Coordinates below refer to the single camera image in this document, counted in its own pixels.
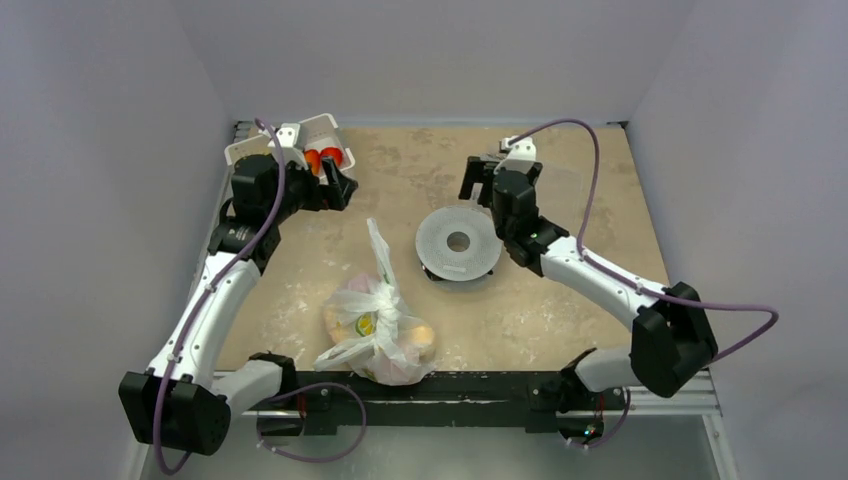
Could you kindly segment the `white plastic bag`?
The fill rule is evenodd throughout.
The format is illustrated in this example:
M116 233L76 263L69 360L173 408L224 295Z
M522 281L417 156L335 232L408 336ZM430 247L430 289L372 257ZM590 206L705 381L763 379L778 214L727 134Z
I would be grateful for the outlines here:
M367 228L377 271L351 278L324 302L322 320L332 346L316 358L313 368L347 367L381 385L413 385L435 370L435 331L403 300L390 247L376 220L369 218ZM364 313L372 313L376 321L367 337L354 330Z

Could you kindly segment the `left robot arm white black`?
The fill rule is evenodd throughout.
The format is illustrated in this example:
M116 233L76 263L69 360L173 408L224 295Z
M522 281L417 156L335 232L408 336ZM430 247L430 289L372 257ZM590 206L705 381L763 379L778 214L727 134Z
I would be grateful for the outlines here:
M210 456L231 421L257 404L284 409L301 394L294 361L260 352L237 371L215 378L226 337L280 243L280 224L299 211L342 211L359 187L330 160L324 180L270 154L235 163L207 247L201 278L178 325L140 372L118 388L130 429L151 446Z

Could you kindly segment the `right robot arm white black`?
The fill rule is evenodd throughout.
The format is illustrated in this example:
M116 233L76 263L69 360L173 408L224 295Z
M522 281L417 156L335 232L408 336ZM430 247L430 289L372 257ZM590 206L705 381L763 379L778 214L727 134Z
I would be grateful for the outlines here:
M478 204L492 215L497 237L518 266L561 283L601 307L631 334L623 348L592 348L560 372L564 399L584 407L613 387L643 386L670 398L718 355L697 291L679 282L645 281L581 249L575 236L540 215L535 183L539 162L527 172L467 160L459 196L481 187Z

